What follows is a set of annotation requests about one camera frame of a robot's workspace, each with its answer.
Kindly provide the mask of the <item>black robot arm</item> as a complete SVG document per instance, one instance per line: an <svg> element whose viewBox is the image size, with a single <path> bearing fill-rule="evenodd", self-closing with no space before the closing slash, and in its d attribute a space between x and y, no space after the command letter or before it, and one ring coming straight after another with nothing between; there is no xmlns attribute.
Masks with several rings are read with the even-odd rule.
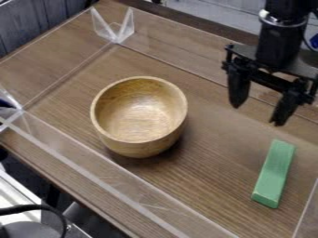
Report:
<svg viewBox="0 0 318 238"><path fill-rule="evenodd" d="M311 104L318 93L318 67L300 59L300 47L318 47L318 34L306 38L308 16L318 17L318 0L265 0L259 10L260 31L255 46L224 47L229 104L236 108L256 83L281 94L269 122L283 126L296 108Z"/></svg>

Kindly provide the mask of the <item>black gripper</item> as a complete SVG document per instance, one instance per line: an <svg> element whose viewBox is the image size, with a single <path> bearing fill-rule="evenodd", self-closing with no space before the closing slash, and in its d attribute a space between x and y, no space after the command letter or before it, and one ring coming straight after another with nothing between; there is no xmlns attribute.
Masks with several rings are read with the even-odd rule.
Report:
<svg viewBox="0 0 318 238"><path fill-rule="evenodd" d="M237 108L248 98L251 83L256 83L283 96L275 105L269 122L283 126L298 105L311 104L318 93L318 67L299 56L283 65L256 59L256 47L228 44L221 69L227 74L228 100Z"/></svg>

